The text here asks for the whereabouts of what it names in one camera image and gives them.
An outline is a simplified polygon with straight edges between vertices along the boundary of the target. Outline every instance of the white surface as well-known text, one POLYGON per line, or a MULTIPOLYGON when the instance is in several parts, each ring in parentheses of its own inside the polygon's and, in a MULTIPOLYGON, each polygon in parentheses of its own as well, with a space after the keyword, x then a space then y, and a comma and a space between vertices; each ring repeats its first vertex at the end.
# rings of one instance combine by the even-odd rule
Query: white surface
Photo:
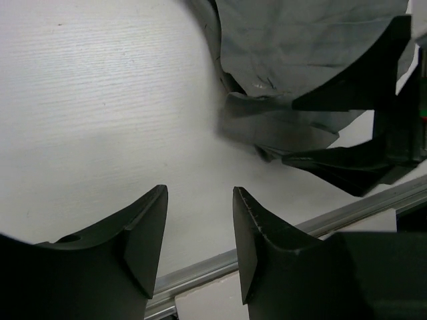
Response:
MULTIPOLYGON (((235 185, 290 223, 356 200, 217 136, 224 96, 184 0, 0 0, 0 75, 0 232, 19 239, 54 241, 165 183, 162 276, 234 247, 235 185)), ((371 128, 367 113, 336 145, 371 128)))
POLYGON ((397 232, 396 210, 389 209, 373 217, 353 223, 341 231, 388 231, 397 232))
MULTIPOLYGON (((396 211, 387 210, 342 230, 396 231, 396 211)), ((176 297, 175 304, 179 320, 249 320, 238 272, 176 297)))
POLYGON ((248 320, 239 273, 212 281, 175 299, 179 320, 248 320))

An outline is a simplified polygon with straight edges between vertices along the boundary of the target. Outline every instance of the white table surface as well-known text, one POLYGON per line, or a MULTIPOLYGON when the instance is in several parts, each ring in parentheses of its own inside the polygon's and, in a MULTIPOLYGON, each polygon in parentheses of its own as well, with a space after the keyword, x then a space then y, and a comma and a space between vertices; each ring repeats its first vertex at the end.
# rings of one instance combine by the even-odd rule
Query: white table surface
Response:
POLYGON ((235 185, 290 223, 356 200, 222 139, 223 101, 185 0, 0 0, 0 232, 55 241, 164 183, 162 276, 234 248, 235 185))

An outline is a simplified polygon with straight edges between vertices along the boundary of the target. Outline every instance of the black curved bracket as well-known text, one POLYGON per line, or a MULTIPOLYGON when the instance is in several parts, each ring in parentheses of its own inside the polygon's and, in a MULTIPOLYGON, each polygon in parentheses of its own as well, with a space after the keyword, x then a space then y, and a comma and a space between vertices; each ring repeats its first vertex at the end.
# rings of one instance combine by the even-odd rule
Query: black curved bracket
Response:
POLYGON ((60 239, 0 235, 0 319, 140 320, 153 297, 167 188, 60 239))
POLYGON ((391 110, 398 61, 411 39, 411 16, 393 18, 378 40, 340 74, 292 102, 300 111, 391 110))
MULTIPOLYGON (((404 47, 403 42, 398 40, 396 42, 397 44, 392 48, 395 48, 397 52, 401 52, 404 47)), ((360 61, 369 60, 362 57, 360 61)), ((369 63, 365 63, 365 67, 362 67, 362 62, 360 61, 355 64, 359 65, 361 70, 367 70, 369 63)), ((380 183, 392 184, 411 172, 427 158, 427 130, 425 120, 423 121, 422 118, 422 110, 427 103, 427 96, 423 94, 426 91, 426 64, 425 51, 420 49, 418 52, 418 65, 397 96, 394 93, 395 86, 387 85, 387 81, 384 81, 384 83, 379 82, 378 87, 372 83, 369 84, 369 81, 366 80, 371 89, 367 89, 362 85, 361 78, 357 78, 360 83, 360 89, 356 89, 357 85, 350 80, 332 81, 330 88, 339 86, 351 88, 343 91, 348 93, 346 99, 351 98, 357 101, 355 97, 352 98, 352 95, 356 95, 359 100, 370 101, 365 105, 375 110, 372 140, 348 148, 340 147, 292 153, 282 157, 282 163, 308 171, 357 197, 367 194, 380 183)), ((396 68, 391 68, 390 70, 395 73, 396 68)), ((390 77, 390 72, 385 74, 387 79, 391 79, 393 83, 396 83, 395 76, 390 77)), ((360 76, 356 72, 353 75, 355 77, 360 76)), ((312 99, 322 101, 323 94, 328 90, 328 88, 323 91, 316 89, 316 92, 311 95, 312 99)), ((327 105, 329 104, 321 104, 322 110, 328 109, 327 105)), ((332 106, 332 108, 328 110, 337 111, 337 109, 333 108, 334 104, 329 106, 332 106)), ((340 105, 343 111, 353 107, 352 104, 340 105)))
POLYGON ((336 233, 321 241, 241 187, 233 218, 251 320, 426 318, 426 234, 336 233))

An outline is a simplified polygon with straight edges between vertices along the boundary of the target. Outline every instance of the curved edge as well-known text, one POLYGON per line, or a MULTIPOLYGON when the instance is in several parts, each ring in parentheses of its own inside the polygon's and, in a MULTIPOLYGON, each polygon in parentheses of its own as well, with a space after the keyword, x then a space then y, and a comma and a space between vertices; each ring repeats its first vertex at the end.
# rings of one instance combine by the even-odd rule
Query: curved edge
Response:
POLYGON ((298 255, 301 249, 321 243, 262 207, 242 187, 233 190, 233 220, 244 304, 250 301, 270 249, 298 255))
POLYGON ((56 243, 39 243, 39 248, 50 250, 81 250, 101 245, 118 236, 132 223, 138 222, 162 193, 165 185, 158 185, 131 205, 80 231, 66 235, 56 243))
MULTIPOLYGON (((292 109, 299 111, 377 109, 379 105, 373 103, 375 101, 372 101, 371 97, 373 92, 363 92, 357 88, 357 83, 353 83, 364 84, 368 91, 369 89, 372 90, 371 86, 366 85, 367 77, 370 77, 372 84, 376 84, 375 92, 389 91, 391 98, 394 98, 397 65, 400 56, 411 39, 411 21, 412 17, 410 15, 400 15, 393 18, 383 34, 359 59, 325 84, 295 99, 292 103, 292 109), (335 103, 334 99, 336 99, 337 95, 339 100, 342 100, 343 96, 347 97, 348 105, 335 103)), ((385 109, 392 107, 387 103, 383 104, 387 105, 385 109)))
POLYGON ((347 148, 293 153, 282 163, 308 171, 345 192, 361 197, 381 183, 393 184, 426 158, 420 116, 422 50, 413 70, 389 112, 376 111, 376 136, 347 148))
POLYGON ((164 187, 126 228, 123 259, 148 299, 152 299, 165 231, 168 193, 164 187))

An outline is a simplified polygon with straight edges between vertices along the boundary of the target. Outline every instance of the black plastic fin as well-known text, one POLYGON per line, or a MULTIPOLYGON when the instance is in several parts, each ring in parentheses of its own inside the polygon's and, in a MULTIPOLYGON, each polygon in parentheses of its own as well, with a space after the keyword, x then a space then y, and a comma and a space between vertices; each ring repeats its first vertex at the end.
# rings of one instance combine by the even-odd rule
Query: black plastic fin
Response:
POLYGON ((426 125, 420 115, 421 69, 425 59, 420 49, 417 67, 399 95, 393 93, 393 108, 375 111, 372 140, 348 148, 292 153, 283 156, 282 163, 308 171, 357 197, 411 172, 427 156, 426 125))
POLYGON ((167 188, 159 185, 56 243, 0 235, 0 319, 143 319, 166 211, 167 188))
POLYGON ((329 248, 292 227, 241 187, 234 189, 233 215, 242 298, 251 320, 319 319, 325 304, 340 295, 349 300, 328 305, 332 316, 323 319, 344 319, 349 310, 355 315, 364 310, 363 301, 352 293, 358 286, 344 247, 329 248))
POLYGON ((233 212, 250 320, 426 318, 427 234, 336 233, 321 241, 243 188, 234 189, 233 212), (247 295, 246 268, 254 260, 247 295))

